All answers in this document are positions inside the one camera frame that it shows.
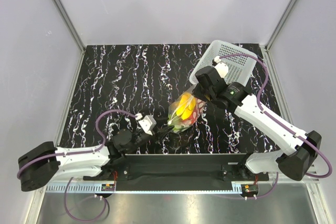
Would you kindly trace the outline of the yellow banana bunch toy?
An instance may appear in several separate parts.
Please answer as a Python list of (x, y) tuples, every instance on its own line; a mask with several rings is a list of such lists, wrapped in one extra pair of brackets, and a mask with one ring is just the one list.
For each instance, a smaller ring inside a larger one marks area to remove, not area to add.
[(196, 119), (196, 98), (188, 92), (184, 92), (178, 102), (176, 115), (182, 121)]

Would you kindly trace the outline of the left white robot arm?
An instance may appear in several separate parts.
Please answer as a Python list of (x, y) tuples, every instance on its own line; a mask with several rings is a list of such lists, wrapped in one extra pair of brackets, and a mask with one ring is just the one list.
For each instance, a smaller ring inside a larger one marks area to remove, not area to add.
[(107, 180), (126, 155), (147, 142), (164, 138), (171, 130), (172, 126), (155, 126), (148, 133), (143, 129), (135, 132), (122, 129), (102, 146), (83, 148), (55, 147), (52, 142), (43, 142), (18, 159), (20, 188), (23, 192), (33, 191), (51, 181), (72, 177)]

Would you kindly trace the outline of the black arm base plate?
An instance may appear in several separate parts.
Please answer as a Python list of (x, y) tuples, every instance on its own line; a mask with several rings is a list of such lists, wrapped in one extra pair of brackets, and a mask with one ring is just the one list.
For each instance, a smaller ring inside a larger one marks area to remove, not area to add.
[(267, 182), (242, 167), (245, 154), (127, 154), (102, 166), (84, 180), (116, 180), (118, 192), (225, 191), (233, 182)]

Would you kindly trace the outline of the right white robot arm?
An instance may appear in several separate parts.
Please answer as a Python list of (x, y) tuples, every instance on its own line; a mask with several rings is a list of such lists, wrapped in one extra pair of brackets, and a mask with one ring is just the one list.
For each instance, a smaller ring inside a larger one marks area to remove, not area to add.
[(224, 63), (200, 69), (195, 75), (198, 83), (193, 95), (249, 122), (280, 148), (246, 155), (238, 167), (239, 176), (250, 180), (259, 173), (281, 172), (292, 180), (302, 180), (318, 156), (321, 135), (316, 131), (306, 133), (267, 107), (259, 108), (257, 97), (244, 85), (225, 82), (226, 73)]

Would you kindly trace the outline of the white plastic basket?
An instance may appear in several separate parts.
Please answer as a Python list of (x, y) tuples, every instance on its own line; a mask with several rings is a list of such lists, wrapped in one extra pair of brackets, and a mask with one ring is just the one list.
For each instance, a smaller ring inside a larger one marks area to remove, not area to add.
[(243, 47), (221, 40), (214, 40), (202, 54), (202, 57), (189, 77), (190, 83), (198, 83), (195, 77), (196, 72), (206, 66), (211, 66), (215, 57), (233, 54), (239, 55), (222, 59), (222, 61), (228, 66), (228, 74), (225, 76), (225, 81), (227, 84), (239, 82), (240, 84), (246, 86), (257, 62), (252, 58), (243, 56), (243, 54), (251, 55), (255, 58), (257, 58), (257, 55), (247, 49), (244, 49)]

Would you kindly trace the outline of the clear dotted zip top bag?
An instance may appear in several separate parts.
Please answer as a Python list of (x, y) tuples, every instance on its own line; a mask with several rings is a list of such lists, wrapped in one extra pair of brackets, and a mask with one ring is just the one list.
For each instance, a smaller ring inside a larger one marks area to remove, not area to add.
[(190, 128), (205, 109), (206, 102), (192, 95), (195, 88), (196, 85), (192, 85), (169, 106), (167, 124), (173, 126), (172, 132), (175, 134)]

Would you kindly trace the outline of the red dragon fruit toy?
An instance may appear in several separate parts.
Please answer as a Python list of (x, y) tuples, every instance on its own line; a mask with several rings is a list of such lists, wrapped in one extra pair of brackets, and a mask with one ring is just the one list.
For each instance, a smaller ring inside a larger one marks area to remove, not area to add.
[(198, 120), (205, 109), (205, 105), (204, 101), (192, 97), (190, 102), (182, 106), (182, 114), (180, 115), (182, 131), (191, 127)]

